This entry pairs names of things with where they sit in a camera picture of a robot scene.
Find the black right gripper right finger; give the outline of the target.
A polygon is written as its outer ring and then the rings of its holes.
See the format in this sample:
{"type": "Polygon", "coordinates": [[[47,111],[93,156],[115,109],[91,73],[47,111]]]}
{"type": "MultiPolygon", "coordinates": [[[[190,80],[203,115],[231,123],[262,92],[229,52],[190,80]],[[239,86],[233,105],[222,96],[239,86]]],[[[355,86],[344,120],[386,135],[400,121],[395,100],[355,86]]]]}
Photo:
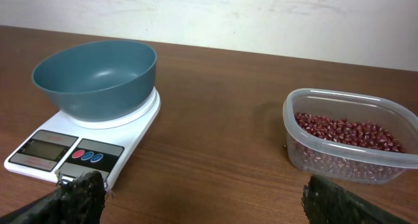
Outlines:
{"type": "Polygon", "coordinates": [[[301,205],[310,224],[408,224],[318,175],[304,186],[301,205]]]}

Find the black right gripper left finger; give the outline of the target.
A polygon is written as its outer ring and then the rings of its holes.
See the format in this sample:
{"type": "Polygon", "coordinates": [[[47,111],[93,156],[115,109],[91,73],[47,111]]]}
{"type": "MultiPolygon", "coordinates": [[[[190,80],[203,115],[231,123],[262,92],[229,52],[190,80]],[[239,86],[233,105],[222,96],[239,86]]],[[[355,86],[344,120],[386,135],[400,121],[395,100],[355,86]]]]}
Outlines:
{"type": "Polygon", "coordinates": [[[99,223],[105,201],[105,182],[99,171],[84,172],[73,180],[59,172],[54,191],[2,216],[1,223],[99,223]]]}

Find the white digital kitchen scale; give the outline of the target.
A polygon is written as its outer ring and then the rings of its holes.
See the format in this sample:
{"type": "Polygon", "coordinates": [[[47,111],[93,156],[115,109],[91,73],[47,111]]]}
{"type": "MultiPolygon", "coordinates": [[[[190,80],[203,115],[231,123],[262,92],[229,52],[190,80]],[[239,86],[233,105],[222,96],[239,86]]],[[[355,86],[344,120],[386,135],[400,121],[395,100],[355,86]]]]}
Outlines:
{"type": "Polygon", "coordinates": [[[69,182],[98,171],[110,190],[160,106],[159,93],[153,89],[138,109],[113,120],[80,121],[59,111],[25,139],[4,166],[49,182],[69,182]]]}

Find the blue plastic bowl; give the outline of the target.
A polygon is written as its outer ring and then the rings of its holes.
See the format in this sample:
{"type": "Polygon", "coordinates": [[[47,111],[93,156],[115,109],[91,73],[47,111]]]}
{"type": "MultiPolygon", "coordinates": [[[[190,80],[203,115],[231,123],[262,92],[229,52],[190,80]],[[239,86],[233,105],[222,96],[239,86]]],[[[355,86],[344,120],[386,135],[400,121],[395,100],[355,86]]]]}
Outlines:
{"type": "Polygon", "coordinates": [[[107,121],[130,114],[150,96],[157,52],[131,40],[104,40],[56,53],[32,72],[33,83],[68,116],[107,121]]]}

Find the clear plastic container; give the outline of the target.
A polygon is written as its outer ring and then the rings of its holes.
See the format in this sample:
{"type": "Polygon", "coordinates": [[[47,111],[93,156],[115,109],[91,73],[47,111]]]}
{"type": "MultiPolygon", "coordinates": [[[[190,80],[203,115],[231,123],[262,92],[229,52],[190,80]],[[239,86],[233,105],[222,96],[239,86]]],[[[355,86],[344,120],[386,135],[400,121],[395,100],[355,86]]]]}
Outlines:
{"type": "Polygon", "coordinates": [[[408,169],[417,168],[417,116],[393,101],[325,89],[302,88],[283,103],[287,153],[305,172],[366,184],[384,184],[408,169]],[[370,121],[388,129],[407,149],[386,152],[317,138],[304,131],[294,113],[326,116],[333,120],[370,121]]]}

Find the red adzuki beans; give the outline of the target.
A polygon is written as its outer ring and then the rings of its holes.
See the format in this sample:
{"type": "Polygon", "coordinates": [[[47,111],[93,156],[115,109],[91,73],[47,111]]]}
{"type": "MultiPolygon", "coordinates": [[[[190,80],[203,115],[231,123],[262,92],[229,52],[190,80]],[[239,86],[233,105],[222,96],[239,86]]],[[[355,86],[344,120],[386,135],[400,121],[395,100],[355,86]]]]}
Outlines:
{"type": "Polygon", "coordinates": [[[323,140],[386,152],[407,152],[388,129],[370,121],[333,120],[305,112],[296,112],[294,117],[304,131],[323,140]]]}

